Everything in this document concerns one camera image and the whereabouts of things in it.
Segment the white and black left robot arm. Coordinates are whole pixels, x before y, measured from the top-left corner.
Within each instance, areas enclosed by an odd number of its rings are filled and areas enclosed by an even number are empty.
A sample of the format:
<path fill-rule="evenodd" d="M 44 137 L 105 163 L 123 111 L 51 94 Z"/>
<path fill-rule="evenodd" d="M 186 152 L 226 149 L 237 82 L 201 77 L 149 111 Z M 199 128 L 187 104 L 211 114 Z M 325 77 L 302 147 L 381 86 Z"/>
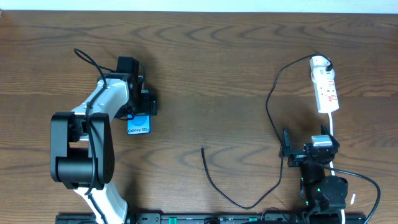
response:
<path fill-rule="evenodd" d="M 136 222 L 113 182 L 111 122 L 122 113 L 131 117 L 157 113 L 156 101 L 142 86 L 142 76 L 109 73 L 80 106 L 52 116 L 50 174 L 80 195 L 93 212 L 57 215 L 56 223 Z"/>

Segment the blue Galaxy smartphone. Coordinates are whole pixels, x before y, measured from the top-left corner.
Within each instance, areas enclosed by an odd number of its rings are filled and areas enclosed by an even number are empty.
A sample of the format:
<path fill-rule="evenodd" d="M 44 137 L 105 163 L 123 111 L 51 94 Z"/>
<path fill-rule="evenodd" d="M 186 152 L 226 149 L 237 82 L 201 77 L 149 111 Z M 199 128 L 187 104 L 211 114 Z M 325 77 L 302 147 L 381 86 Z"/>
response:
<path fill-rule="evenodd" d="M 131 114 L 127 116 L 128 135 L 149 134 L 150 131 L 150 116 L 133 117 Z"/>

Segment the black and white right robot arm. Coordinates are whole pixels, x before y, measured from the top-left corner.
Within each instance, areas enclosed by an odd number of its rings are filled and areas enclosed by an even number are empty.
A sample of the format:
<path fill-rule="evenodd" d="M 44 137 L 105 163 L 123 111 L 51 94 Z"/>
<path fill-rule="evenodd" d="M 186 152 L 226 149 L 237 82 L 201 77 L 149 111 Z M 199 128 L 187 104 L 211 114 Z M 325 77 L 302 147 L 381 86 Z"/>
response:
<path fill-rule="evenodd" d="M 325 173 L 339 147 L 325 125 L 302 150 L 292 148 L 288 130 L 283 129 L 279 156 L 287 159 L 289 167 L 300 169 L 300 194 L 307 206 L 299 217 L 302 223 L 346 223 L 348 181 Z"/>

